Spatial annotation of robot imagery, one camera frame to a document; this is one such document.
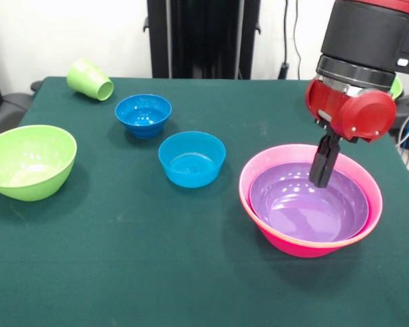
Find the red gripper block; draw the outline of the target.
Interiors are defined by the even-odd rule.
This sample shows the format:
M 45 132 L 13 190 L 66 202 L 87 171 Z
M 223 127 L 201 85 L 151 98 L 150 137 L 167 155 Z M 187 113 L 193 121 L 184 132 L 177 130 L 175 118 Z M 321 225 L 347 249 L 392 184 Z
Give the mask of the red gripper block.
M 322 188 L 328 185 L 333 172 L 340 137 L 373 142 L 386 134 L 395 121 L 393 98 L 379 90 L 355 88 L 348 93 L 314 79 L 308 85 L 305 101 L 317 122 L 338 135 L 325 135 L 320 139 L 309 171 L 309 181 Z

